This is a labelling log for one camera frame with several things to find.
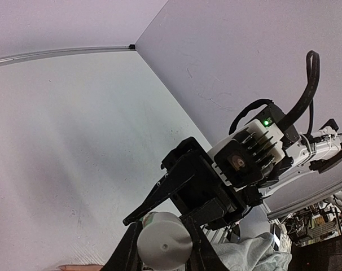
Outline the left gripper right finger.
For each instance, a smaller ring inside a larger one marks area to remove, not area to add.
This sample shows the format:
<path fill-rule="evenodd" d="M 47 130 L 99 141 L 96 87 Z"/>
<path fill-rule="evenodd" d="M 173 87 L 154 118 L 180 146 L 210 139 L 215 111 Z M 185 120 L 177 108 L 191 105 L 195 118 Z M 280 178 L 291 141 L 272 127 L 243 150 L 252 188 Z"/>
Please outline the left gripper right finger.
<path fill-rule="evenodd" d="M 190 217 L 185 217 L 185 227 L 192 240 L 192 251 L 185 270 L 191 271 L 222 271 L 225 265 L 205 236 L 201 227 Z"/>

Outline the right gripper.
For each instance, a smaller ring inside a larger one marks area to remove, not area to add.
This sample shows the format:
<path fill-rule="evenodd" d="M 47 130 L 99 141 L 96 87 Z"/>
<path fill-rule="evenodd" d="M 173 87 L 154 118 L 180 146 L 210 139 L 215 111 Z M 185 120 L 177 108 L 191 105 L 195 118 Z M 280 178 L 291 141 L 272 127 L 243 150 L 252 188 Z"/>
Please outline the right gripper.
<path fill-rule="evenodd" d="M 143 203 L 123 219 L 124 225 L 138 221 L 167 199 L 182 215 L 193 211 L 194 220 L 208 229 L 230 226 L 260 205 L 262 195 L 255 186 L 235 191 L 212 167 L 213 161 L 194 137 L 184 139 L 161 162 L 166 174 Z"/>

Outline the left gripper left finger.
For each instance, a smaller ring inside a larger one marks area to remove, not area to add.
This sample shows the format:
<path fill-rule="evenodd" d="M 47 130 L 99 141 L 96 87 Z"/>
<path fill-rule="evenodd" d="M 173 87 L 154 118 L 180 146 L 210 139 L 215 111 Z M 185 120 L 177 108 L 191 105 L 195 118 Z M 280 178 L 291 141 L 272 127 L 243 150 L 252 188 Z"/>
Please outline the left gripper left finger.
<path fill-rule="evenodd" d="M 129 225 L 102 271 L 139 271 L 143 269 L 143 263 L 137 250 L 137 240 L 141 230 L 142 223 L 140 221 Z"/>

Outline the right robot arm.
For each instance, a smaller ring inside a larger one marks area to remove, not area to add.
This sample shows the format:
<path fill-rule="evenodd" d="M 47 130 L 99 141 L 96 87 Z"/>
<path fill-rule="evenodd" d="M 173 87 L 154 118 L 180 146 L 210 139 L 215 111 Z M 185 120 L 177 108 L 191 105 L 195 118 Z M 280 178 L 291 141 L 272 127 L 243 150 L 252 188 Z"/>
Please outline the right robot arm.
<path fill-rule="evenodd" d="M 217 230 L 244 218 L 283 186 L 312 172 L 323 173 L 342 161 L 342 134 L 330 119 L 320 130 L 281 131 L 283 112 L 265 107 L 241 129 L 210 150 L 184 139 L 161 162 L 165 175 L 144 202 L 124 218 L 129 225 L 170 199 L 182 217 Z"/>

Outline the grey sleeved forearm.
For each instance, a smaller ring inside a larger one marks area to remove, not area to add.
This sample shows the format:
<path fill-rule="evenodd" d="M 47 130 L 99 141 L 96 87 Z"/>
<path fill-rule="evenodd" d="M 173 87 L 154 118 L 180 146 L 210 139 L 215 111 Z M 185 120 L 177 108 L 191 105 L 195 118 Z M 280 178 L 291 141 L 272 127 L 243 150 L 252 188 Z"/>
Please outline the grey sleeved forearm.
<path fill-rule="evenodd" d="M 222 243 L 213 246 L 228 270 L 287 270 L 292 255 L 274 249 L 271 233 L 262 233 L 241 243 Z"/>

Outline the person's hand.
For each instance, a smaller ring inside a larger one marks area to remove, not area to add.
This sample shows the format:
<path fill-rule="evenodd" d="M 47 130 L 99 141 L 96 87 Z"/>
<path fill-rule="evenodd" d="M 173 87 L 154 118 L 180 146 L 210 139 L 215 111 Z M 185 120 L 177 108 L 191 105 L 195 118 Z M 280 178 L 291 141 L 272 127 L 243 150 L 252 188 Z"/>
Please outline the person's hand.
<path fill-rule="evenodd" d="M 61 265 L 57 267 L 61 271 L 100 271 L 102 265 Z"/>

